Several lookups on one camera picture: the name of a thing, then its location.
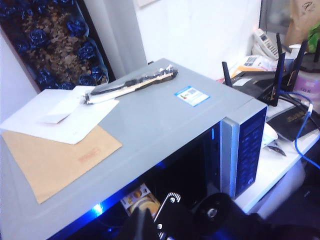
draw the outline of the telephone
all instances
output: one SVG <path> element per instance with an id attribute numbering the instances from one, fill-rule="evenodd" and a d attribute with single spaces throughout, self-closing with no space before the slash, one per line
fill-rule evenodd
<path id="1" fill-rule="evenodd" d="M 273 60 L 278 60 L 279 54 L 277 47 L 272 43 L 268 36 L 258 28 L 253 33 L 255 43 L 253 44 L 252 54 L 268 56 Z"/>

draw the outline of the microwave oven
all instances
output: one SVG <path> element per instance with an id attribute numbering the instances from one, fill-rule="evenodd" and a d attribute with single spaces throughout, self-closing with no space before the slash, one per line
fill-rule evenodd
<path id="1" fill-rule="evenodd" d="M 126 219 L 120 199 L 142 183 L 160 202 L 179 193 L 191 210 L 216 191 L 236 198 L 254 183 L 264 103 L 167 59 L 110 86 L 169 64 L 175 79 L 119 97 L 99 123 L 123 146 L 41 204 L 1 143 L 2 239 L 112 238 Z M 208 97 L 188 104 L 176 95 L 188 86 Z"/>

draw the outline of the wall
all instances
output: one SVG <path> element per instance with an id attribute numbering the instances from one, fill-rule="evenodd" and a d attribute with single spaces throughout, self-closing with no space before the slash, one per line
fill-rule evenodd
<path id="1" fill-rule="evenodd" d="M 251 54 L 261 0 L 157 0 L 135 12 L 147 62 L 168 58 L 212 79 Z"/>
<path id="2" fill-rule="evenodd" d="M 24 106 L 37 95 L 36 88 L 29 81 L 7 43 L 0 33 L 0 123 Z"/>

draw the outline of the blue cable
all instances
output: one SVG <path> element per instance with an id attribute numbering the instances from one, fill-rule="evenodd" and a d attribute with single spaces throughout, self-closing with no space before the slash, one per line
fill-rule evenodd
<path id="1" fill-rule="evenodd" d="M 309 105 L 312 105 L 312 101 L 310 98 L 308 98 L 307 96 L 299 93 L 299 92 L 294 92 L 294 91 L 280 91 L 281 94 L 294 94 L 294 95 L 298 95 L 298 96 L 301 96 L 305 99 L 307 99 L 309 101 Z M 318 165 L 316 162 L 312 161 L 310 158 L 306 157 L 302 152 L 300 152 L 300 150 L 298 149 L 298 138 L 300 137 L 300 134 L 302 132 L 302 130 L 304 129 L 304 127 L 306 126 L 307 124 L 307 121 L 308 121 L 308 118 L 310 117 L 311 115 L 311 111 L 307 111 L 305 116 L 304 116 L 304 120 L 303 120 L 303 123 L 299 129 L 299 132 L 298 134 L 296 135 L 296 138 L 294 140 L 294 146 L 295 146 L 295 150 L 297 151 L 297 153 L 305 160 L 307 160 L 309 163 L 311 163 L 312 165 L 314 165 L 316 168 L 318 168 L 320 170 L 320 165 Z"/>

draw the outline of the sticker label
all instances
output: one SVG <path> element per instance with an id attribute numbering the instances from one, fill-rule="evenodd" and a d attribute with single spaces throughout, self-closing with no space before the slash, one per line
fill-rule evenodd
<path id="1" fill-rule="evenodd" d="M 182 99 L 186 103 L 190 104 L 191 106 L 195 107 L 198 104 L 202 103 L 204 100 L 208 99 L 209 96 L 198 91 L 192 86 L 187 86 L 184 89 L 176 92 L 178 98 Z"/>
<path id="2" fill-rule="evenodd" d="M 238 81 L 236 81 L 234 84 L 232 84 L 233 86 L 243 86 L 245 85 L 247 82 L 249 82 L 252 78 L 240 78 Z"/>

